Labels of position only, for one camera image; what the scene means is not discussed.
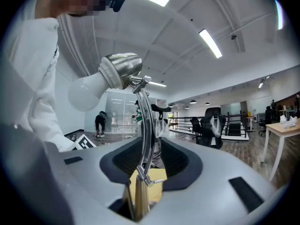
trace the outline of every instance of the jacket sleeve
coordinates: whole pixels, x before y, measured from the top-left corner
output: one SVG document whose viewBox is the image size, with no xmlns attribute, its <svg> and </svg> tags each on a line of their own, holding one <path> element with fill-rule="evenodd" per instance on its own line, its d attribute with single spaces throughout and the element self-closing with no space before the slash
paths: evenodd
<svg viewBox="0 0 300 225">
<path fill-rule="evenodd" d="M 29 123 L 41 140 L 54 143 L 58 150 L 62 152 L 73 149 L 74 143 L 63 135 L 55 113 L 54 92 L 57 58 L 58 51 L 34 97 Z"/>
</svg>

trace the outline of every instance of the gray plastic surface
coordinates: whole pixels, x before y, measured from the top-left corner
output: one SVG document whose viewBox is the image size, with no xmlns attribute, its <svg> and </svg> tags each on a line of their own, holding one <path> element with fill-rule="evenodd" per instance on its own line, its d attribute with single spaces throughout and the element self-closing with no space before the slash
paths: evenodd
<svg viewBox="0 0 300 225">
<path fill-rule="evenodd" d="M 122 197 L 124 185 L 110 182 L 99 168 L 104 154 L 133 139 L 64 153 L 47 146 L 53 173 L 69 203 L 75 224 L 136 224 L 107 208 Z M 229 153 L 184 141 L 172 142 L 201 157 L 202 174 L 185 190 L 164 192 L 160 202 L 139 224 L 224 225 L 247 216 L 250 216 L 249 223 L 258 220 L 258 216 L 251 215 L 255 211 L 248 214 L 228 180 L 242 177 L 266 201 L 275 193 L 275 188 L 267 180 Z M 75 156 L 83 160 L 65 165 L 63 159 Z"/>
</svg>

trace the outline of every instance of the white ceiling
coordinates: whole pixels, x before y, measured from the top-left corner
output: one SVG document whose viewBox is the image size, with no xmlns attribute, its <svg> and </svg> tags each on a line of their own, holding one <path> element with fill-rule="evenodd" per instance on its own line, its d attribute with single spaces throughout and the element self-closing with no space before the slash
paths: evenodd
<svg viewBox="0 0 300 225">
<path fill-rule="evenodd" d="M 200 95 L 214 90 L 208 86 L 213 81 L 227 78 L 234 83 L 232 74 L 250 74 L 252 64 L 282 51 L 294 34 L 288 25 L 276 31 L 276 17 L 274 0 L 170 0 L 165 7 L 126 0 L 119 13 L 109 9 L 95 17 L 69 18 L 69 26 L 90 74 L 96 72 L 99 58 L 136 53 L 143 59 L 141 75 L 163 80 L 168 96 L 180 93 L 184 99 L 190 97 L 185 91 L 191 87 L 205 87 Z M 216 41 L 221 58 L 216 59 L 198 35 L 202 29 Z M 262 75 L 256 71 L 252 78 Z M 245 77 L 242 83 L 249 80 Z"/>
</svg>

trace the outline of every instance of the light bulb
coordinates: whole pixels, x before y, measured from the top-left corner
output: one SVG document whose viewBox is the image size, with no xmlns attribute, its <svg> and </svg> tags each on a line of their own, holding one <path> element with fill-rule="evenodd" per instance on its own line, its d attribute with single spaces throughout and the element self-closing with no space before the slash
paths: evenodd
<svg viewBox="0 0 300 225">
<path fill-rule="evenodd" d="M 108 88 L 109 84 L 104 76 L 97 72 L 73 82 L 68 91 L 68 99 L 77 110 L 87 112 L 98 105 Z"/>
</svg>

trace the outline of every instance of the black railing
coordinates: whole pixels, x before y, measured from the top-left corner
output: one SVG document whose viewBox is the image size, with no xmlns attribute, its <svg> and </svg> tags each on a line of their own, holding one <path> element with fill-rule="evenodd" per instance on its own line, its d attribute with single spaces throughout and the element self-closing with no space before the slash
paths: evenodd
<svg viewBox="0 0 300 225">
<path fill-rule="evenodd" d="M 199 120 L 199 123 L 201 121 L 202 118 L 205 117 L 196 117 Z M 245 114 L 238 114 L 238 115 L 229 115 L 229 113 L 225 116 L 226 118 L 226 122 L 225 122 L 225 126 L 224 129 L 222 131 L 222 135 L 226 135 L 228 136 L 228 132 L 229 132 L 229 125 L 230 123 L 234 123 L 236 124 L 236 122 L 239 122 L 239 124 L 242 123 L 243 125 L 243 129 L 230 129 L 231 131 L 245 131 L 245 138 L 247 137 L 247 116 Z M 169 118 L 168 121 L 168 125 L 169 128 L 175 130 L 175 131 L 179 131 L 179 130 L 183 130 L 183 131 L 189 131 L 189 132 L 193 132 L 193 125 L 191 123 L 192 117 L 181 117 L 181 118 Z"/>
</svg>

